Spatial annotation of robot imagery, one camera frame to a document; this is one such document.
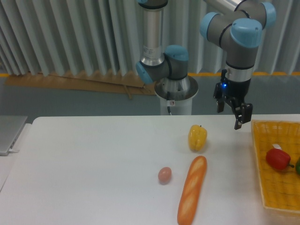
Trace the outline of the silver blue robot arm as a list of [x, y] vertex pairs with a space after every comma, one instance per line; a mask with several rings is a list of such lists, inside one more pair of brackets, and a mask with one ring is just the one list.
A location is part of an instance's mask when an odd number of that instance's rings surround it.
[[[188, 76], [189, 54], [185, 47], [162, 47], [163, 10], [166, 0], [140, 0], [143, 8], [143, 51], [136, 63], [145, 84], [155, 85], [162, 115], [191, 114], [193, 97], [198, 92], [195, 79]], [[213, 97], [217, 112], [231, 107], [235, 129], [251, 121], [253, 106], [245, 102], [262, 32], [276, 21], [276, 9], [269, 2], [251, 0], [209, 0], [216, 9], [201, 20], [200, 34], [226, 52], [226, 65]]]

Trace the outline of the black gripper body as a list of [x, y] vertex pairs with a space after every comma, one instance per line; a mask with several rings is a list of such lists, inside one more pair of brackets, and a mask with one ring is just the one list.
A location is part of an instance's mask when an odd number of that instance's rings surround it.
[[244, 98], [248, 93], [250, 81], [249, 79], [244, 82], [235, 82], [225, 79], [225, 81], [216, 84], [213, 97], [216, 100], [223, 98], [224, 102], [228, 98], [237, 98], [245, 102]]

